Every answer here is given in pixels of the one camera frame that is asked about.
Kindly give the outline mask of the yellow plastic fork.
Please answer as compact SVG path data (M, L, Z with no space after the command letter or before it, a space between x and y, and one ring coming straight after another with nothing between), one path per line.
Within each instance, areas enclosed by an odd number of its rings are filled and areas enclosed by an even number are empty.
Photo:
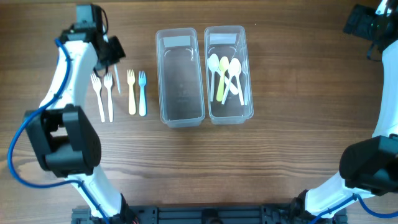
M127 84L129 85L129 101L128 101L128 110L129 114L136 113L136 102L134 96L134 84L136 82L135 74L133 69L129 69L127 71Z

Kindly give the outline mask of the thin white plastic spoon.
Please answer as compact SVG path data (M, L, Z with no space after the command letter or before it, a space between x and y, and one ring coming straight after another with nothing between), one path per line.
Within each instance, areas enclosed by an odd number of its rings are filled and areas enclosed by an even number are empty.
M217 54L211 54L208 58L208 68L211 72L211 81L210 81L210 101L214 100L214 92L215 92L215 72L219 69L219 58Z

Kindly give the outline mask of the yellow plastic spoon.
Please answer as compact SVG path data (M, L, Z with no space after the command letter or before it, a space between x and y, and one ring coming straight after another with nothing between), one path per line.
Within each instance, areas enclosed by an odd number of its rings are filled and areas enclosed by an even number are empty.
M222 101L224 95L224 74L229 67L229 59L227 57L222 57L219 62L219 72L220 72L220 80L218 84L216 100Z

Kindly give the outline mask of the wide-handled white spoon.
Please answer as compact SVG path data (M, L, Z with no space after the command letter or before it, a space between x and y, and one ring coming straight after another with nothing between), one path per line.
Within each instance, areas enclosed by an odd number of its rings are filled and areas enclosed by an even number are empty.
M234 71L234 75L236 77L239 101L240 101L241 106L243 106L244 105L243 91L242 91L241 82L239 79L239 76L242 72L241 62L237 58L233 58L231 62L233 64L233 71Z

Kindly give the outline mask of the long white plastic spoon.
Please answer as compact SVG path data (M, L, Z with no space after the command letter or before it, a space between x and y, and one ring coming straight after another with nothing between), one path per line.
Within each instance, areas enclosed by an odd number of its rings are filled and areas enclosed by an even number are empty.
M220 70L220 69L217 69L217 70L216 70L216 73L217 73L218 75L221 75L221 70ZM225 86L228 86L229 83L230 83L229 78L228 78L227 76L225 76L225 77L224 77L224 84L225 84ZM229 91L230 91L232 94L234 94L234 95L237 95L237 94L238 94L238 89L237 89L237 87L236 87L234 84L230 84Z

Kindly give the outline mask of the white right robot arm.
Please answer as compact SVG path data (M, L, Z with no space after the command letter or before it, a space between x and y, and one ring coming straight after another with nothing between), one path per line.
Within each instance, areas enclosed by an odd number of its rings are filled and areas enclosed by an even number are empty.
M339 171L293 199L290 217L310 223L332 218L355 202L374 217L397 216L374 212L364 203L366 198L397 193L397 1L381 1L377 9L355 5L343 32L371 41L382 55L381 109L372 137L345 149Z

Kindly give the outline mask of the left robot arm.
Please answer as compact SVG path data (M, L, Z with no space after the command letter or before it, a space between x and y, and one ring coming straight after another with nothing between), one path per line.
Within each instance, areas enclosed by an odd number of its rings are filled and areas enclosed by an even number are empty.
M106 37L108 19L95 4L76 6L76 22L55 40L59 57L50 89L36 110L26 111L16 136L27 132L39 165L60 183L32 184L46 189L71 184L90 206L94 223L131 223L134 212L100 166L101 143L83 111L89 76L125 56L117 37Z

